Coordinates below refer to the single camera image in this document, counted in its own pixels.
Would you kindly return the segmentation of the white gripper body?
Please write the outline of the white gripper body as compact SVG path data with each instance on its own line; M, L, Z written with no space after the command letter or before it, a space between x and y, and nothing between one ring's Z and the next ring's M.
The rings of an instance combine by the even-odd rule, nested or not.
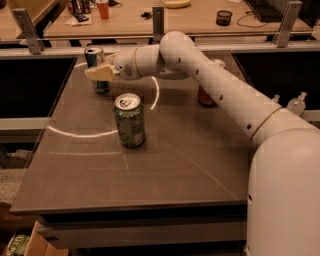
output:
M136 80L139 78L135 63L136 48L129 48L115 54L113 64L119 71L119 77L124 80Z

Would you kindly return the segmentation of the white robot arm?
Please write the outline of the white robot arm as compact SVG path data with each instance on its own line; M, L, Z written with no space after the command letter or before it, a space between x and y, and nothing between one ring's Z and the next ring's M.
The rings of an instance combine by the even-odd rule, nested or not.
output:
M256 145L248 256L320 256L320 130L209 60L184 33L111 55L91 80L193 78Z

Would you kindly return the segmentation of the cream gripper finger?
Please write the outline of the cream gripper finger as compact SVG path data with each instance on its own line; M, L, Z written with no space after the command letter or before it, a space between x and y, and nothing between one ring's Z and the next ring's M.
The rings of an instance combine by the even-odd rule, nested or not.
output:
M100 65L113 65L115 59L115 54L103 55L100 58Z
M111 64L101 64L85 70L85 75L93 81L112 81L119 74L119 71Z

